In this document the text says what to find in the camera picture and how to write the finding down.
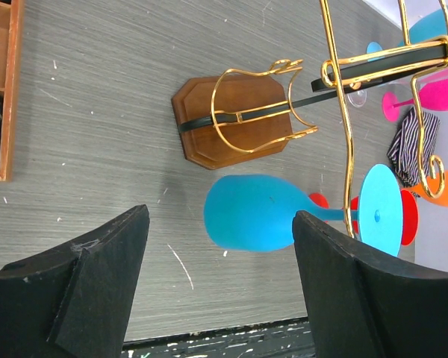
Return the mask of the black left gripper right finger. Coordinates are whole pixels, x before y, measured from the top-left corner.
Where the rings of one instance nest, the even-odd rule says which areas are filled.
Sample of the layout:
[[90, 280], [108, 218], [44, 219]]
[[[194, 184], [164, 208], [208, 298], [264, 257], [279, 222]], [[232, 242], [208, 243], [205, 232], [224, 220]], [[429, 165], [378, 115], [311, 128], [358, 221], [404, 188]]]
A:
[[293, 238], [318, 357], [448, 357], [448, 272], [393, 257], [305, 211]]

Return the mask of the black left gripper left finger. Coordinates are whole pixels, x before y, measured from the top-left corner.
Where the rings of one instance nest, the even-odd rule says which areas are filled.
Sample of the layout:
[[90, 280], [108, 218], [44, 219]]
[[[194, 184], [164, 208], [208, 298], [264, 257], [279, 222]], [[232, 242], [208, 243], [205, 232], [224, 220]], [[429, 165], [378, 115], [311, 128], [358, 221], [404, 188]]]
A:
[[0, 269], [0, 357], [118, 357], [148, 233], [137, 205]]

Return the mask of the red wine glass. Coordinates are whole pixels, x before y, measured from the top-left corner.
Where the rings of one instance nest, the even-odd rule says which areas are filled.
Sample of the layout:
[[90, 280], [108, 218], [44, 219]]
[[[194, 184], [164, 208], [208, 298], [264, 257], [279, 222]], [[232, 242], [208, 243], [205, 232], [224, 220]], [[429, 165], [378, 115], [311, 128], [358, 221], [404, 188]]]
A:
[[[409, 191], [402, 189], [400, 190], [400, 194], [403, 214], [401, 245], [408, 246], [414, 241], [417, 235], [419, 212], [416, 199]], [[329, 208], [329, 203], [323, 194], [313, 192], [309, 195], [309, 198], [318, 206]], [[358, 209], [358, 196], [351, 200], [350, 207], [351, 210]], [[354, 231], [359, 234], [357, 221], [352, 221], [352, 226]]]

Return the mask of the striped cloth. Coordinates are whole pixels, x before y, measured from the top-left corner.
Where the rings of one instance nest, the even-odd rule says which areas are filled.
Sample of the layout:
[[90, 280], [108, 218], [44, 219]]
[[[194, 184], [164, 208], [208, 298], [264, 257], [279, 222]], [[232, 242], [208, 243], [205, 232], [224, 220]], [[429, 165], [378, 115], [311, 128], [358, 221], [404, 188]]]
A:
[[[434, 154], [440, 119], [434, 114], [423, 111], [425, 136], [423, 140], [423, 167], [429, 175], [429, 158]], [[411, 107], [400, 122], [396, 134], [387, 152], [393, 171], [403, 187], [412, 187], [420, 183], [418, 170], [419, 121], [415, 108]]]

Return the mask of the clear wine glass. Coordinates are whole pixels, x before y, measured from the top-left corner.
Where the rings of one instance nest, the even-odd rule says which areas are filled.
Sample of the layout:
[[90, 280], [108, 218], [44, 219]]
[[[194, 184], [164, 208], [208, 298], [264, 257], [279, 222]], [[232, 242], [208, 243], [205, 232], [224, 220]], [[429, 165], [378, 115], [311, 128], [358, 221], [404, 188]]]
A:
[[366, 103], [367, 91], [362, 83], [353, 83], [349, 85], [349, 92], [346, 97], [353, 107], [361, 108]]

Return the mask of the magenta wine glass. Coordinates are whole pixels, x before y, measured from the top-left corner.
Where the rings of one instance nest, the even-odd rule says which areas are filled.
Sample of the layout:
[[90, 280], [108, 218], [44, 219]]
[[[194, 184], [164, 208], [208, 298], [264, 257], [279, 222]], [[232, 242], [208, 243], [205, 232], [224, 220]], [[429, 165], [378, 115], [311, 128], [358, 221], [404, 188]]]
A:
[[[422, 108], [448, 111], [448, 69], [424, 77], [418, 94]], [[382, 112], [389, 122], [395, 122], [399, 118], [400, 108], [413, 104], [414, 99], [399, 101], [394, 93], [386, 92], [382, 98]]]

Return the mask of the gold wire wine glass rack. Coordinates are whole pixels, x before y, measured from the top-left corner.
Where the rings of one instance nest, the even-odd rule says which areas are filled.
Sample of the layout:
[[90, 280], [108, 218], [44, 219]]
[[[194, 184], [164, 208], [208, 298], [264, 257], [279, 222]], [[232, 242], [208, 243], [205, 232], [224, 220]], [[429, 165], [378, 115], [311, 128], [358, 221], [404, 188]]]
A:
[[415, 41], [408, 27], [406, 4], [399, 2], [403, 44], [372, 54], [340, 57], [327, 1], [320, 2], [329, 58], [313, 82], [314, 96], [295, 101], [292, 89], [276, 81], [279, 75], [296, 77], [301, 60], [281, 59], [263, 72], [227, 69], [218, 77], [192, 78], [172, 97], [176, 125], [185, 157], [207, 169], [219, 169], [282, 150], [286, 144], [317, 132], [317, 126], [303, 122], [294, 131], [291, 120], [297, 109], [311, 102], [337, 98], [346, 137], [346, 171], [343, 182], [343, 222], [352, 225], [351, 186], [355, 162], [354, 141], [346, 103], [348, 94], [448, 69], [448, 5], [440, 3], [444, 29]]

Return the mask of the light blue wine glass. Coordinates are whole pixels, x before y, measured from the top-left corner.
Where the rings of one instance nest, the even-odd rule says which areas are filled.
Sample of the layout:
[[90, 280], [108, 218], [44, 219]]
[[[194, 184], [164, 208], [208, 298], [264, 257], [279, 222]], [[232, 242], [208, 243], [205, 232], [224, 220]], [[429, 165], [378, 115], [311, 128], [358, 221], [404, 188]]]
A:
[[[393, 28], [400, 31], [401, 23], [397, 1], [366, 1], [366, 3], [386, 18]], [[447, 35], [444, 14], [439, 1], [405, 1], [405, 6], [412, 43]], [[398, 41], [392, 40], [390, 31], [381, 30], [378, 25], [372, 24], [370, 26], [370, 42], [367, 45], [366, 52], [369, 54], [402, 44], [401, 32], [399, 32]]]

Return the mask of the wooden compartment tray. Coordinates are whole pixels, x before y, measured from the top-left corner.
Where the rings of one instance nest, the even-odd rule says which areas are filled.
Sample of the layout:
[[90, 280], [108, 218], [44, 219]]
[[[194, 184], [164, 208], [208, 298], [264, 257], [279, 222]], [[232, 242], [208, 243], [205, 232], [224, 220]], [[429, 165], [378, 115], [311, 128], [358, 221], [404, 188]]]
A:
[[0, 1], [0, 181], [11, 180], [24, 18], [24, 1]]

